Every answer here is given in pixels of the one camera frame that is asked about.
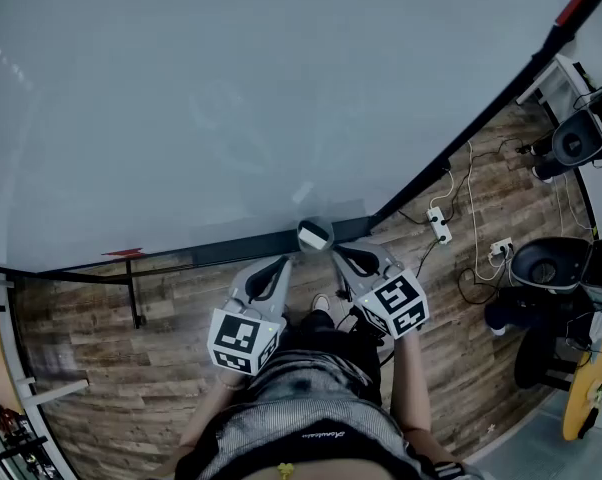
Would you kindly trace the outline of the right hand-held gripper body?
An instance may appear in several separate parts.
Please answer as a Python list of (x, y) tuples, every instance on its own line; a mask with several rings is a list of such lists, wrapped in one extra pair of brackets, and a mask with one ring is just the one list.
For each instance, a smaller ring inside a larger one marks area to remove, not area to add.
[(357, 299), (364, 318), (392, 338), (401, 338), (429, 319), (425, 292), (406, 268)]

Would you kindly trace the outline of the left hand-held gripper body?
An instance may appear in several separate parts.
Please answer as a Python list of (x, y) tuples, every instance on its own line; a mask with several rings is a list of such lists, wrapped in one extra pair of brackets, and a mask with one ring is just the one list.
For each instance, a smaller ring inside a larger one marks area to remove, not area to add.
[(280, 344), (285, 299), (244, 303), (229, 297), (215, 308), (207, 349), (214, 365), (256, 376)]

